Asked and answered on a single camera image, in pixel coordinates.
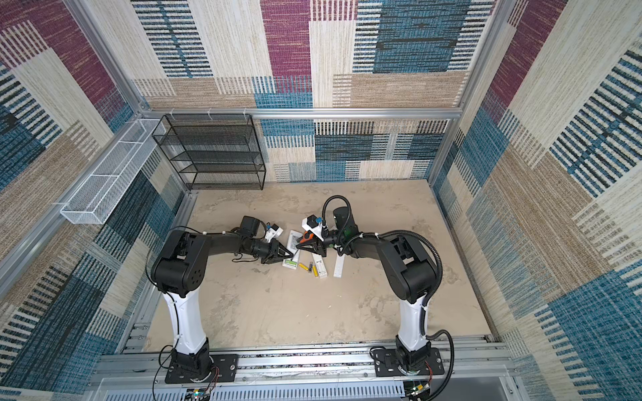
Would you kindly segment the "white battery cover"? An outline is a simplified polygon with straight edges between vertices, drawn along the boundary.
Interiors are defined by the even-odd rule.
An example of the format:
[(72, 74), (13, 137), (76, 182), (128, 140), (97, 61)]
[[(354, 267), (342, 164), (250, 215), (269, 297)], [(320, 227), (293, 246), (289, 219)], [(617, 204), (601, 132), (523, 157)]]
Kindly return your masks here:
[(334, 264), (334, 277), (341, 278), (344, 270), (345, 255), (337, 256)]

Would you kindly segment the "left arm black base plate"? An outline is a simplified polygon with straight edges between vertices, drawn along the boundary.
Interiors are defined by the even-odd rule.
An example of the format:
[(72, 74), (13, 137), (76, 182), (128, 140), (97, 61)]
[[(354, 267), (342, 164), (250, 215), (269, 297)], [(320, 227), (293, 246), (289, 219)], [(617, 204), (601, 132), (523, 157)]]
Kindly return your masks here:
[(190, 370), (174, 360), (166, 373), (165, 384), (232, 383), (237, 374), (238, 354), (211, 354), (205, 369)]

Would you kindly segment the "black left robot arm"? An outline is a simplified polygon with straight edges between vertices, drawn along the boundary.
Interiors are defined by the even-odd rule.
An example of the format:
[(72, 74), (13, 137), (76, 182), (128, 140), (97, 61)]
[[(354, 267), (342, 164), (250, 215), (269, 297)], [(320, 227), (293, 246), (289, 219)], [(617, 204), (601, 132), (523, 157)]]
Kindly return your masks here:
[(162, 293), (171, 317), (175, 349), (172, 360), (185, 366), (207, 364), (209, 344), (202, 328), (199, 288), (210, 256), (249, 255), (262, 264), (280, 263), (294, 254), (275, 237), (257, 235), (267, 225), (245, 216), (229, 232), (194, 232), (185, 227), (173, 230), (154, 263), (150, 278)]

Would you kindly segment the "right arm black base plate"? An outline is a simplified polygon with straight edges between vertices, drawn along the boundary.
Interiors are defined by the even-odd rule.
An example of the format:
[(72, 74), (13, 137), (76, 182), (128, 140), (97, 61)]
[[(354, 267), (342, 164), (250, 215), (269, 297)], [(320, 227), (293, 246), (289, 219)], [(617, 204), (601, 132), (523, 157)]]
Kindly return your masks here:
[(407, 353), (404, 349), (385, 349), (381, 346), (369, 349), (377, 377), (443, 375), (446, 368), (440, 351), (424, 347)]

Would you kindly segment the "aluminium front rail frame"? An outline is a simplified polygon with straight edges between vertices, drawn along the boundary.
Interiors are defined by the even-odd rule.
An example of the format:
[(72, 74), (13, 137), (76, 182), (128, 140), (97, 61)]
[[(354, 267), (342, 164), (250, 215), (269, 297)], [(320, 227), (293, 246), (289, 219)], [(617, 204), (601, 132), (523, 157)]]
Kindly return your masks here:
[[(379, 377), (370, 343), (306, 344), (215, 349), (237, 355), (232, 382), (218, 384), (213, 400), (356, 400), (404, 398), (417, 382), (408, 376)], [(165, 384), (156, 353), (117, 354), (100, 359), (86, 400), (185, 400), (194, 384)], [(508, 347), (483, 337), (457, 337), (453, 374), (441, 400), (527, 400)]]

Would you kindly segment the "orange handled screwdriver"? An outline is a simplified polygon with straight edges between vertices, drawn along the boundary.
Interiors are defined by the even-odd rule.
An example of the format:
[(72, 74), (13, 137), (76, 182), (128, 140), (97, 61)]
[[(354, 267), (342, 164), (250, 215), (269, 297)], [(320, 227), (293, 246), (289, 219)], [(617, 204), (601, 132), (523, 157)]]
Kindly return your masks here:
[(299, 240), (299, 243), (300, 243), (300, 244), (303, 244), (304, 242), (309, 242), (309, 241), (314, 240), (314, 238), (315, 238), (314, 233), (312, 233), (311, 231), (307, 231), (307, 232), (305, 232), (305, 233), (304, 233), (304, 235), (301, 237), (301, 239)]

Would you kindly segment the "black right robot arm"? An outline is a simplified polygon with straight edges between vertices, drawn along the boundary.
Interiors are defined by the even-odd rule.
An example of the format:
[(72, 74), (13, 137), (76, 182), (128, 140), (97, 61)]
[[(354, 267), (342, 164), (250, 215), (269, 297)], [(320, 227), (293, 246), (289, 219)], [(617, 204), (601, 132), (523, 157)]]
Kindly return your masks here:
[(336, 228), (329, 229), (324, 217), (304, 218), (304, 235), (297, 249), (324, 257), (332, 248), (339, 257), (381, 263), (392, 292), (400, 300), (395, 359), (404, 374), (419, 372), (431, 356), (431, 339), (426, 332), (428, 307), (443, 279), (438, 252), (426, 238), (407, 230), (361, 232), (348, 206), (335, 209), (334, 220)]

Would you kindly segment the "white remote with grey screen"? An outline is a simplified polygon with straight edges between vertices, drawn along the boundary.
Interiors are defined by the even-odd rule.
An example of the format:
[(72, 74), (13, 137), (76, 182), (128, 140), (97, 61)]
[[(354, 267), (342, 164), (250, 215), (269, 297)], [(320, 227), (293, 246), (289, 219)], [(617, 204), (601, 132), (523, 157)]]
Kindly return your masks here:
[(300, 252), (299, 252), (299, 249), (297, 249), (297, 245), (299, 245), (299, 241), (302, 238), (303, 238), (303, 234), (301, 232), (291, 231), (289, 233), (289, 238), (288, 238), (286, 247), (288, 251), (293, 254), (293, 256), (282, 261), (283, 267), (287, 267), (292, 270), (296, 270), (299, 267)]

